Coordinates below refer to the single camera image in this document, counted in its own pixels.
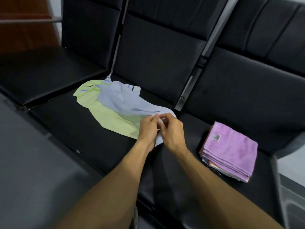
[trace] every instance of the row of seats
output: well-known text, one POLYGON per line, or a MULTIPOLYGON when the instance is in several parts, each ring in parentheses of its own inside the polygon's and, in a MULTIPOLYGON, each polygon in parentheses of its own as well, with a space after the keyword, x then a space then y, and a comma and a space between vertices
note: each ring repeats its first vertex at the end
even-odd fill
MULTIPOLYGON (((174 109, 227 1, 64 0, 62 47, 1 56, 1 92, 106 175, 135 140, 102 128, 76 88, 113 68, 112 80, 174 109)), ((199 160, 214 121, 258 142, 249 183, 220 178, 282 225, 271 156, 304 130, 304 64, 305 5, 239 0, 177 113, 199 160)), ((177 227, 204 228, 189 180, 163 145, 147 158, 139 200, 177 227)))

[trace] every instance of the forearm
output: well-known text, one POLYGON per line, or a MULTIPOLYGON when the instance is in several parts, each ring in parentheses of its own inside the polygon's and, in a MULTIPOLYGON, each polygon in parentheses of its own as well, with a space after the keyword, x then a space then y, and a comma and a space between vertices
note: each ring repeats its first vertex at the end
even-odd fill
POLYGON ((176 153, 176 157, 190 178, 212 228, 283 228, 201 164, 187 149, 176 153))
POLYGON ((56 229, 128 228, 146 157, 146 146, 137 142, 120 164, 82 197, 56 229))

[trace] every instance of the hand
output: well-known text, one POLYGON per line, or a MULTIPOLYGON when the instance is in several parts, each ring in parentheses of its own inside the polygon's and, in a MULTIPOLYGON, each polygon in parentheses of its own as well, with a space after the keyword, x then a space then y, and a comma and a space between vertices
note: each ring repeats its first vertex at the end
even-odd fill
POLYGON ((163 123, 158 122, 165 146, 174 154, 187 151, 184 139, 183 123, 170 113, 159 116, 163 123))
POLYGON ((159 114, 154 117, 147 116, 141 120, 138 143, 143 143, 146 147, 146 152, 150 152, 155 146, 155 137, 158 133, 157 122, 159 114))

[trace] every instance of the wooden door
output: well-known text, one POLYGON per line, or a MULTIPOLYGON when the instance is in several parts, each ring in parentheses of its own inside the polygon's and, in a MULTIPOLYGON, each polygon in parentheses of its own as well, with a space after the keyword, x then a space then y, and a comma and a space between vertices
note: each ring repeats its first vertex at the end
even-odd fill
MULTIPOLYGON (((46 0, 0 0, 0 20, 51 19, 46 0)), ((58 45, 53 23, 0 23, 0 54, 58 45)))

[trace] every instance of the stack of folded towels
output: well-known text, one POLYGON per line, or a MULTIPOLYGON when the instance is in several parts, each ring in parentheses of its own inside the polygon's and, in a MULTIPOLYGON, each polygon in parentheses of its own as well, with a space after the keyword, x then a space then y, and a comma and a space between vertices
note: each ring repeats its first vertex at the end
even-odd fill
POLYGON ((222 123, 215 122, 200 155, 208 166, 247 183, 254 170, 257 142, 222 123))

